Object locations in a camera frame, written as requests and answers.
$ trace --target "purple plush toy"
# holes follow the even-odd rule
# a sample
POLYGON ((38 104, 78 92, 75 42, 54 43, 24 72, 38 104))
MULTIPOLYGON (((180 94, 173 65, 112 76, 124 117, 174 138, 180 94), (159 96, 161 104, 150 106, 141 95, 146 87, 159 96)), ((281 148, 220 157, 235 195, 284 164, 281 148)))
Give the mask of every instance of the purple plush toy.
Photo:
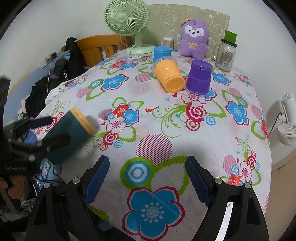
POLYGON ((181 27, 180 55, 203 60, 209 50, 207 22, 200 19, 185 20, 181 27))

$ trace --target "screw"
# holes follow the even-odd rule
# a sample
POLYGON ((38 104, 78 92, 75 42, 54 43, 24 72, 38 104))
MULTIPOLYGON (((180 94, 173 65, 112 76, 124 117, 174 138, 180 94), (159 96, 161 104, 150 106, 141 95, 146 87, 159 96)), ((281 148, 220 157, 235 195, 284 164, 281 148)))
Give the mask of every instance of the screw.
POLYGON ((223 181, 221 178, 215 178, 215 183, 221 184, 223 181))
POLYGON ((74 184, 78 184, 78 183, 80 183, 80 178, 79 178, 79 177, 74 178, 72 182, 73 182, 74 184))
POLYGON ((50 187, 50 183, 44 183, 43 187, 44 188, 49 188, 50 187))
POLYGON ((245 186, 246 188, 248 188, 248 189, 250 189, 250 188, 252 187, 252 185, 249 184, 249 183, 245 183, 244 186, 245 186))

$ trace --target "green desk fan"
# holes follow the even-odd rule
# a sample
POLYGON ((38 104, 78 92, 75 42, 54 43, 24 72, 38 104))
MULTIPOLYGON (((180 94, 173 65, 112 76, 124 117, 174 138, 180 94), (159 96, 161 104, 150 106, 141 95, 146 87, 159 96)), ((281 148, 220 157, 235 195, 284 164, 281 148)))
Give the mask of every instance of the green desk fan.
POLYGON ((142 30, 148 19, 148 7, 141 0, 114 0, 104 13, 105 23, 112 32, 124 36, 135 35, 135 45, 126 49, 128 54, 153 52, 154 45, 142 44, 142 30))

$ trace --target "wallpaper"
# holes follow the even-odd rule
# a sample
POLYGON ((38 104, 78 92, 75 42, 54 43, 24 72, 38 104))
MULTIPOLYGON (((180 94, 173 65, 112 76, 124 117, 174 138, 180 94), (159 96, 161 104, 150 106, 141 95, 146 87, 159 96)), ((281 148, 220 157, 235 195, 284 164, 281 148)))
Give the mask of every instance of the wallpaper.
POLYGON ((149 21, 143 30, 143 43, 161 45, 163 36, 174 38, 175 49, 181 41, 180 29, 185 18, 199 18, 208 23, 210 32, 209 52, 206 57, 213 57, 214 46, 221 43, 225 30, 228 30, 230 16, 220 12, 187 5, 154 4, 148 5, 149 21))

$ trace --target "yellow bow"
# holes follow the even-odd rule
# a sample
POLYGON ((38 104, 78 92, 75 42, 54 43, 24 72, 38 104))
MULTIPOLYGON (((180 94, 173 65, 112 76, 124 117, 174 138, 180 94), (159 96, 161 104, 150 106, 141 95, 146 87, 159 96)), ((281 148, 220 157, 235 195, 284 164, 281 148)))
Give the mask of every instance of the yellow bow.
POLYGON ((188 41, 187 44, 190 44, 190 47, 189 48, 194 48, 194 49, 195 49, 194 46, 197 46, 198 45, 197 43, 192 43, 190 41, 188 41))

